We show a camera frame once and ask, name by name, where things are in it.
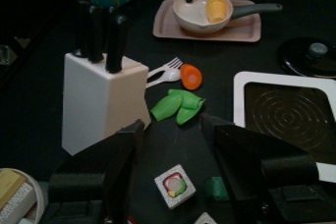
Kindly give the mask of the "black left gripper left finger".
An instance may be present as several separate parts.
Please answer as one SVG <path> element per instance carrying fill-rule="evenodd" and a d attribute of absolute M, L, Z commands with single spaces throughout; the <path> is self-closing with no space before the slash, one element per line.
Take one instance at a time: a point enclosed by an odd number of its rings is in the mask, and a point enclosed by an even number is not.
<path fill-rule="evenodd" d="M 41 224 L 126 224 L 144 123 L 76 153 L 52 173 Z"/>

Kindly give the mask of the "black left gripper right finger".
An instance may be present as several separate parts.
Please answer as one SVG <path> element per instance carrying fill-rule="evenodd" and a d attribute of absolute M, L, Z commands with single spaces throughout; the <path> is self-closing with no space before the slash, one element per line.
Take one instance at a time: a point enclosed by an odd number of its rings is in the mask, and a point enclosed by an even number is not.
<path fill-rule="evenodd" d="M 201 131 L 236 224 L 336 224 L 336 199 L 324 191 L 302 149 L 206 113 Z"/>

